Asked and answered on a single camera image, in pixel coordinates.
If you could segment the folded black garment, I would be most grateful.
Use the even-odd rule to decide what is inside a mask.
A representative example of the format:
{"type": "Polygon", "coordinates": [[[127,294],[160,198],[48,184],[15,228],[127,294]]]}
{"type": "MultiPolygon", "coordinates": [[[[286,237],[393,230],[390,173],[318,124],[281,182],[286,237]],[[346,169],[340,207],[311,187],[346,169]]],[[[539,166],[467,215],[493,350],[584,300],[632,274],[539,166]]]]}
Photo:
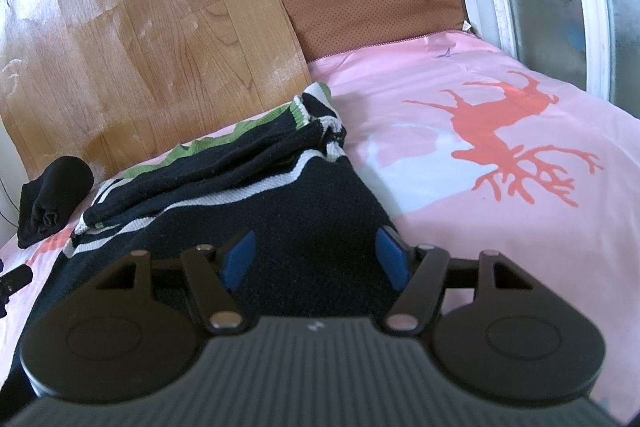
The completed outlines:
{"type": "Polygon", "coordinates": [[[26,249],[62,231],[93,187],[89,165],[79,157],[56,158],[22,186],[17,246],[26,249]]]}

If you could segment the black green white knit sweater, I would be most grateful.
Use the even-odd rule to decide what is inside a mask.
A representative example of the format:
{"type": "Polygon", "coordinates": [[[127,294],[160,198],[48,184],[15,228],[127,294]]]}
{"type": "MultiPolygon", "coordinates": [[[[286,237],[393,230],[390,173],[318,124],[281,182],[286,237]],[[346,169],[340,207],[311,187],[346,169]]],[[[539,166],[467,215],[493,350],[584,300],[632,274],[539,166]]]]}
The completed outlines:
{"type": "Polygon", "coordinates": [[[397,298],[375,256],[390,217],[344,150],[320,83],[234,138],[108,182],[81,215],[17,343],[1,416],[40,403],[99,421],[133,405],[191,424],[268,349],[231,351],[269,317],[382,317],[397,298]],[[241,229],[256,256],[233,299],[242,333],[194,317],[180,254],[241,229]]]}

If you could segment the wood pattern board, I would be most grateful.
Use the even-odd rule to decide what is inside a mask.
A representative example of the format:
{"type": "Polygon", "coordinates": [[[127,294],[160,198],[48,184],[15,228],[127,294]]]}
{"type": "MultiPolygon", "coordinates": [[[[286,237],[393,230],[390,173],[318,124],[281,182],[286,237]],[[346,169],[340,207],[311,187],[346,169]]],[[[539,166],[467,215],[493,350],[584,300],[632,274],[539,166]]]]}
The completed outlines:
{"type": "Polygon", "coordinates": [[[29,176],[99,178],[308,84],[281,0],[1,0],[1,120],[29,176]]]}

